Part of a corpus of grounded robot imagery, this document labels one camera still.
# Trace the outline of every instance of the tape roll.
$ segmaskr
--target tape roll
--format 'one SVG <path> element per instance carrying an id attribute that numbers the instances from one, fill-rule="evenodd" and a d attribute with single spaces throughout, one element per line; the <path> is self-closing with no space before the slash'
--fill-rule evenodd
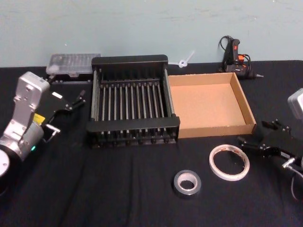
<path id="1" fill-rule="evenodd" d="M 193 184 L 193 188 L 186 189 L 181 186 L 183 181 L 190 181 Z M 180 197 L 190 198 L 196 196 L 201 189 L 200 177 L 191 170 L 182 170 L 175 175 L 174 178 L 174 190 Z"/>
<path id="2" fill-rule="evenodd" d="M 244 162 L 244 169 L 241 173 L 236 174 L 236 175 L 231 175 L 231 174 L 223 173 L 221 170 L 218 169 L 218 167 L 214 164 L 214 156 L 216 154 L 218 154 L 219 152 L 223 152 L 223 151 L 231 151 L 242 158 L 242 160 Z M 248 171 L 250 169 L 250 161 L 249 161 L 247 155 L 240 148 L 235 147 L 233 145 L 223 144 L 218 147 L 215 147 L 212 150 L 212 152 L 210 152 L 209 166 L 210 166 L 211 170 L 213 171 L 213 173 L 216 174 L 218 177 L 220 177 L 226 181 L 238 181 L 238 180 L 241 180 L 242 178 L 244 178 L 246 176 L 246 174 L 248 173 Z"/>

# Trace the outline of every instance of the wall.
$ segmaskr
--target wall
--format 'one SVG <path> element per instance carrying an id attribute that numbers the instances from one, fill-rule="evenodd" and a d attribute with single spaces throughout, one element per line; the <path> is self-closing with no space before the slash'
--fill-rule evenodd
<path id="1" fill-rule="evenodd" d="M 223 35 L 252 60 L 302 60 L 301 0 L 1 0 L 0 67 L 52 53 L 159 54 L 221 61 Z"/>

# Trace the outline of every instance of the black tablecloth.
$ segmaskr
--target black tablecloth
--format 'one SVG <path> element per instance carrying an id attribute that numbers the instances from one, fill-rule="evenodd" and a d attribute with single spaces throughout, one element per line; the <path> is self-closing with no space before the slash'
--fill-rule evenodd
<path id="1" fill-rule="evenodd" d="M 169 74 L 211 73 L 218 65 L 171 67 Z M 265 77 L 241 81 L 241 86 L 257 123 L 278 118 L 303 138 L 303 124 L 287 104 L 303 87 L 303 61 L 261 61 L 253 68 Z M 28 70 L 46 76 L 44 67 L 0 69 L 1 132 L 12 117 L 17 79 Z M 282 169 L 282 161 L 250 155 L 250 171 L 238 182 L 213 174 L 210 151 L 220 144 L 237 146 L 237 136 L 91 150 L 84 139 L 91 85 L 51 87 L 70 101 L 82 89 L 87 91 L 86 106 L 54 122 L 60 135 L 37 146 L 14 187 L 0 198 L 0 226 L 303 226 L 303 203 L 292 198 L 291 174 Z M 216 162 L 232 172 L 243 165 L 230 154 Z M 177 197 L 171 187 L 183 169 L 196 172 L 202 181 L 192 200 Z"/>

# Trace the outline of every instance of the open cardboard box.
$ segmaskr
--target open cardboard box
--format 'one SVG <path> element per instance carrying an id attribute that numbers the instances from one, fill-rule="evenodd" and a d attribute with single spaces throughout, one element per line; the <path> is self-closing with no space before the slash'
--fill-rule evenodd
<path id="1" fill-rule="evenodd" d="M 169 76 L 179 138 L 252 134 L 256 121 L 234 73 Z"/>

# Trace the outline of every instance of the clear plastic case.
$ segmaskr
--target clear plastic case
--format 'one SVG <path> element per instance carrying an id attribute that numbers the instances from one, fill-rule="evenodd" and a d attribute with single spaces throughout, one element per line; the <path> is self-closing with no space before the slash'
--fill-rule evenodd
<path id="1" fill-rule="evenodd" d="M 77 78 L 79 74 L 92 74 L 91 60 L 95 57 L 101 57 L 101 54 L 53 54 L 46 73 L 49 75 L 68 74 L 71 78 Z"/>

